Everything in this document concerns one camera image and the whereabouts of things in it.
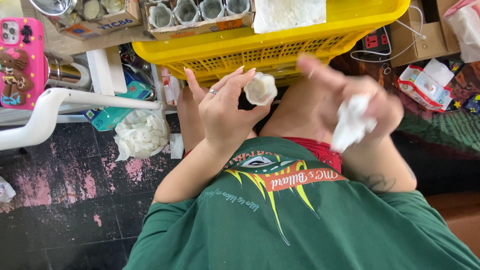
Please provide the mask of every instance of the woman's hand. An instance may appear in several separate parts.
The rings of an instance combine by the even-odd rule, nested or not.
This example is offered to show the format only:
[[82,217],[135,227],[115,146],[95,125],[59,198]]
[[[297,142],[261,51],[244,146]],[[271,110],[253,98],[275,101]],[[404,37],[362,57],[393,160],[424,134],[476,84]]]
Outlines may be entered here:
[[[232,72],[232,73],[228,74],[227,76],[223,77],[220,81],[218,81],[218,83],[214,84],[210,89],[213,89],[215,91],[220,90],[222,87],[225,86],[225,84],[227,83],[227,81],[230,78],[233,78],[237,75],[243,74],[243,67],[244,66],[241,66],[237,70],[235,70],[234,72]],[[187,75],[187,80],[188,80],[188,85],[190,86],[190,90],[193,93],[193,99],[195,100],[195,102],[198,105],[205,98],[206,93],[200,87],[200,85],[198,85],[197,78],[195,78],[195,74],[193,73],[193,71],[191,69],[185,68],[185,74]]]
[[377,126],[372,133],[364,137],[360,142],[361,145],[380,142],[400,124],[403,117],[400,99],[388,94],[373,78],[345,76],[321,63],[317,58],[307,55],[299,57],[298,67],[305,76],[327,88],[327,95],[312,113],[312,117],[317,119],[318,123],[318,140],[323,138],[325,131],[333,133],[338,124],[338,107],[355,94],[366,94],[372,97],[364,116],[377,120]]
[[238,109],[241,89],[252,80],[254,74],[255,69],[251,69],[245,74],[229,75],[227,79],[224,77],[223,87],[212,87],[217,94],[206,93],[200,102],[198,109],[205,129],[205,140],[214,149],[235,151],[253,126],[270,112],[272,101],[253,110]]

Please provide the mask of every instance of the flame graphic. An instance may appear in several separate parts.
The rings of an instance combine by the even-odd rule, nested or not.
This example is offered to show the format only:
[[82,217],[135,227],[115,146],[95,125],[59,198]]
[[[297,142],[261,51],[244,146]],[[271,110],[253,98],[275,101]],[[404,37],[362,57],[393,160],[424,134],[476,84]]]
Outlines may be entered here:
[[[302,171],[302,170],[306,170],[306,169],[307,169],[306,162],[303,161],[303,160],[299,160],[297,162],[294,162],[292,165],[286,167],[285,169],[282,169],[279,172],[275,172],[274,175],[282,175],[282,174],[285,174],[285,173],[290,173],[290,171]],[[269,180],[268,177],[270,177],[270,174],[248,173],[248,172],[241,172],[241,171],[237,171],[237,170],[233,170],[233,169],[225,170],[225,172],[228,172],[231,175],[233,175],[233,177],[235,177],[235,179],[237,179],[237,181],[239,182],[241,188],[243,188],[243,181],[242,181],[241,175],[244,175],[245,177],[247,177],[250,180],[250,182],[252,182],[257,187],[258,191],[262,195],[262,198],[264,199],[265,205],[267,205],[267,198],[268,198],[268,200],[270,201],[270,206],[272,208],[273,214],[275,216],[275,222],[276,222],[278,231],[280,232],[280,235],[282,236],[285,243],[287,243],[287,245],[290,245],[290,242],[288,241],[288,239],[285,236],[285,233],[283,232],[283,229],[282,229],[282,224],[280,222],[280,217],[278,215],[278,211],[277,211],[277,207],[276,207],[276,203],[275,203],[274,191],[267,191],[267,189],[265,188],[265,181]],[[318,213],[315,211],[315,208],[312,206],[310,200],[308,199],[307,195],[305,194],[305,190],[303,189],[302,184],[296,185],[294,187],[289,187],[288,190],[294,196],[296,196],[296,193],[297,193],[299,195],[299,198],[312,211],[312,213],[317,218],[320,218]],[[276,192],[278,194],[278,197],[282,198],[282,196],[280,195],[280,191],[278,190]]]

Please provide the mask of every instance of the pink phone case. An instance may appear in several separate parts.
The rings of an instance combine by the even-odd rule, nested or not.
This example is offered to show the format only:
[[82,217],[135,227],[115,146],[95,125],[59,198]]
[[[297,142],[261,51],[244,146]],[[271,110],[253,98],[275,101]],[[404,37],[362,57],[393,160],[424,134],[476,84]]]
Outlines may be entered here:
[[3,18],[0,26],[0,102],[5,108],[33,110],[45,89],[42,23]]

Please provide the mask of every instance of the green t-shirt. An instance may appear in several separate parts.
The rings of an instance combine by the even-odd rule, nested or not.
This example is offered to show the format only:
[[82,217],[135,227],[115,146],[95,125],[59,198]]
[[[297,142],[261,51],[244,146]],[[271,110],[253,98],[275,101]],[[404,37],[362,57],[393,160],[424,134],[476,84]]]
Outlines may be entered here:
[[125,270],[471,270],[415,191],[376,195],[291,141],[247,140],[197,198],[154,203]]

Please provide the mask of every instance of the white cable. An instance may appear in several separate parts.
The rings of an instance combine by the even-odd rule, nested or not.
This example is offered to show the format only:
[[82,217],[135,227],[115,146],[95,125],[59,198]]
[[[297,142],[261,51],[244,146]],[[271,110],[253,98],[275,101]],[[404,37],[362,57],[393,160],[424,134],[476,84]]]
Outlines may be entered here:
[[412,32],[414,32],[415,34],[417,34],[417,36],[415,37],[415,40],[412,42],[412,44],[410,44],[408,47],[405,48],[405,50],[403,50],[401,53],[395,55],[394,57],[391,57],[389,59],[386,59],[386,60],[380,60],[380,61],[371,61],[371,60],[364,60],[364,59],[360,59],[360,58],[356,58],[353,56],[354,53],[357,53],[357,52],[366,52],[366,53],[371,53],[371,54],[376,54],[376,55],[390,55],[392,53],[392,45],[390,44],[390,38],[388,37],[388,34],[387,34],[387,30],[385,29],[385,26],[383,26],[384,28],[384,31],[385,31],[385,36],[387,37],[387,41],[388,41],[388,49],[389,49],[389,52],[388,53],[381,53],[381,52],[374,52],[374,51],[367,51],[367,50],[355,50],[353,52],[350,53],[350,57],[355,59],[355,60],[359,60],[359,61],[363,61],[363,62],[370,62],[370,63],[382,63],[382,62],[386,62],[386,61],[389,61],[389,60],[392,60],[393,58],[396,58],[397,56],[399,56],[400,54],[404,53],[405,51],[407,51],[410,47],[413,46],[413,44],[415,44],[415,42],[417,42],[417,39],[419,37],[421,37],[422,39],[426,39],[426,36],[422,35],[421,34],[421,29],[423,27],[423,13],[421,12],[421,10],[418,8],[418,7],[414,7],[414,6],[409,6],[409,8],[414,8],[416,10],[418,10],[420,12],[420,18],[421,18],[421,23],[420,23],[420,29],[419,29],[419,33],[417,33],[415,30],[413,30],[412,28],[408,27],[407,25],[401,23],[399,20],[396,20],[396,22],[399,22],[401,25],[405,26],[406,28],[410,29]]

